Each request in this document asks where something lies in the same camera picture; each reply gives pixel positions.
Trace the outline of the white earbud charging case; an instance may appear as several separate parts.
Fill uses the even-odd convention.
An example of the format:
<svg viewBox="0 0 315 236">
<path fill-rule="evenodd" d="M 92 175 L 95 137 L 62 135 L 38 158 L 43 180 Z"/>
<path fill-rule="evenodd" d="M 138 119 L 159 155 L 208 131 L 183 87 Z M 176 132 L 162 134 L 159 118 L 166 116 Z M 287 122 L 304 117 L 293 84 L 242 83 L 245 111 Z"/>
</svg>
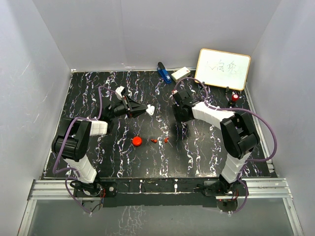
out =
<svg viewBox="0 0 315 236">
<path fill-rule="evenodd" d="M 146 109 L 146 113 L 150 116 L 152 116 L 155 112 L 155 106 L 148 104 L 147 105 L 147 109 Z"/>
</svg>

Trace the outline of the red earbud charging case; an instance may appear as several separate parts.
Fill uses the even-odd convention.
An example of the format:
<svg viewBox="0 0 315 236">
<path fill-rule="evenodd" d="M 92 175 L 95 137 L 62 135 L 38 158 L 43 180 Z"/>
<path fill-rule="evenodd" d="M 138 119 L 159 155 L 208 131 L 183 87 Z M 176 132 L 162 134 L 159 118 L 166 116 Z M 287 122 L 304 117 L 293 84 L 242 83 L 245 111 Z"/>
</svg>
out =
<svg viewBox="0 0 315 236">
<path fill-rule="evenodd" d="M 142 144 L 142 138 L 139 137 L 139 136 L 136 136 L 132 139 L 132 144 L 135 146 L 135 147 L 139 147 L 141 144 Z"/>
</svg>

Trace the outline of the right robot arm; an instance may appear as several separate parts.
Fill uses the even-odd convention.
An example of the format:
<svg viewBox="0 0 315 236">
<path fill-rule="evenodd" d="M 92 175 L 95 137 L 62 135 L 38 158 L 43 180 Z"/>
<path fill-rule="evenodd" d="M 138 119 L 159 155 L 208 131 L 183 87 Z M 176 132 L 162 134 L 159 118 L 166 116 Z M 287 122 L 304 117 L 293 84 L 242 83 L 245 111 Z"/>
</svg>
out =
<svg viewBox="0 0 315 236">
<path fill-rule="evenodd" d="M 216 194 L 231 195 L 237 189 L 238 178 L 260 142 L 259 135 L 247 112 L 221 111 L 206 101 L 194 99 L 186 90 L 174 90 L 172 110 L 177 122 L 193 119 L 204 121 L 221 131 L 227 151 L 225 166 L 219 180 L 203 188 Z"/>
</svg>

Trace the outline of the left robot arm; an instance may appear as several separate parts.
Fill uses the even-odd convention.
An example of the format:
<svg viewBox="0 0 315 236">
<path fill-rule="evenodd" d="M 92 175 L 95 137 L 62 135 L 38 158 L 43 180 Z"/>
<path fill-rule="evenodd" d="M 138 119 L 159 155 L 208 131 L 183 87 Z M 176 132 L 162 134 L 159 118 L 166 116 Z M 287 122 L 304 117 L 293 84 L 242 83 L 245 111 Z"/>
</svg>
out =
<svg viewBox="0 0 315 236">
<path fill-rule="evenodd" d="M 114 118 L 124 115 L 136 118 L 143 113 L 153 115 L 155 107 L 142 105 L 124 95 L 119 102 L 98 111 L 99 118 L 62 119 L 52 142 L 52 152 L 62 158 L 76 175 L 70 183 L 71 187 L 93 197 L 100 195 L 103 187 L 87 156 L 90 137 L 108 134 Z"/>
</svg>

